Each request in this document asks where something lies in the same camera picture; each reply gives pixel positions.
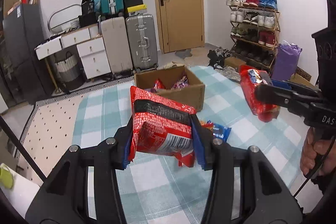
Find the person's right hand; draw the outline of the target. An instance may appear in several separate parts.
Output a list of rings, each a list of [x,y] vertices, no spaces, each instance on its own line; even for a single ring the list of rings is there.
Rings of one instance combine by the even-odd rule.
[[[310,127],[307,131],[306,139],[304,141],[300,160],[300,169],[304,176],[312,170],[315,166],[315,158],[317,155],[325,155],[331,144],[331,140],[319,140],[314,143],[314,128]],[[319,176],[330,174],[335,169],[335,143],[327,155],[321,169]]]

